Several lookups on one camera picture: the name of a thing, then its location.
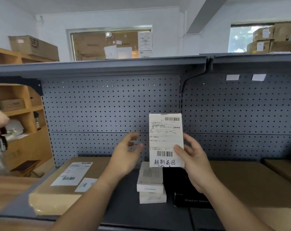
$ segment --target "person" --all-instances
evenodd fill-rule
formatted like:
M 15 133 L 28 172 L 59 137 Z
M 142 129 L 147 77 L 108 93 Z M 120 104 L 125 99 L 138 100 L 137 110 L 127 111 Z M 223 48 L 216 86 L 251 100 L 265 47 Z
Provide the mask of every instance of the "person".
M 49 231 L 97 230 L 105 213 L 111 194 L 118 182 L 130 173 L 139 158 L 143 145 L 129 151 L 139 133 L 129 133 L 114 149 L 103 174 L 49 229 Z M 239 201 L 215 176 L 200 144 L 183 134 L 191 147 L 175 145 L 175 152 L 185 162 L 192 185 L 206 195 L 226 231 L 273 231 Z

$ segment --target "white wall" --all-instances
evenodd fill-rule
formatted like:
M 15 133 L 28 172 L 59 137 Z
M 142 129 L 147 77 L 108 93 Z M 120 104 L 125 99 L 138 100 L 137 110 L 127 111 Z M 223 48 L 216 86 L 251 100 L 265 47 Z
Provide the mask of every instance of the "white wall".
M 8 36 L 20 35 L 38 37 L 35 17 L 7 0 L 0 0 L 0 48 L 11 50 Z
M 200 38 L 199 53 L 227 53 L 231 24 L 273 21 L 291 21 L 291 0 L 227 3 L 206 25 L 201 37 L 194 38 L 195 42 Z
M 44 14 L 41 40 L 58 46 L 60 61 L 70 61 L 67 29 L 152 25 L 153 56 L 178 55 L 179 8 Z

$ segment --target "hand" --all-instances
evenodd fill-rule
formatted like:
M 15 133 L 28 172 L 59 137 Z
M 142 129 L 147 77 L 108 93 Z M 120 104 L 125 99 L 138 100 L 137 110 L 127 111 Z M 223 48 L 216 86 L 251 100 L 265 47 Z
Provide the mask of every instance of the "hand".
M 118 177 L 119 180 L 136 166 L 143 145 L 142 143 L 139 144 L 135 151 L 130 151 L 129 147 L 134 145 L 131 141 L 136 140 L 138 136 L 139 133 L 136 132 L 127 134 L 113 151 L 107 170 Z
M 206 186 L 217 178 L 200 144 L 185 133 L 183 137 L 191 144 L 191 147 L 185 144 L 183 149 L 175 145 L 174 150 L 185 162 L 185 170 L 193 186 L 198 192 L 204 193 Z

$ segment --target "ceiling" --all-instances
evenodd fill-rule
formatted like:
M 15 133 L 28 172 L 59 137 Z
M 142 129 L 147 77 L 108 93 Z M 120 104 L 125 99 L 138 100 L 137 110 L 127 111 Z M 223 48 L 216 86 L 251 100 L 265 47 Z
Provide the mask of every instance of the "ceiling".
M 179 6 L 181 0 L 9 0 L 32 14 Z

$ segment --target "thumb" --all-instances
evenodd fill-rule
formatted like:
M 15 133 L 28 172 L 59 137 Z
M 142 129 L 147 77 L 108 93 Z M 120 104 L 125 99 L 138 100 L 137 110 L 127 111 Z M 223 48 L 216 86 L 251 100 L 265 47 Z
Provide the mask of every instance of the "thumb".
M 137 146 L 136 150 L 134 151 L 134 154 L 135 154 L 135 155 L 139 155 L 139 154 L 141 153 L 142 149 L 143 149 L 143 144 L 140 143 L 140 144 Z
M 182 160 L 185 163 L 190 160 L 191 156 L 188 155 L 188 153 L 183 148 L 181 148 L 179 145 L 175 145 L 174 150 L 178 154 L 178 156 L 182 158 Z

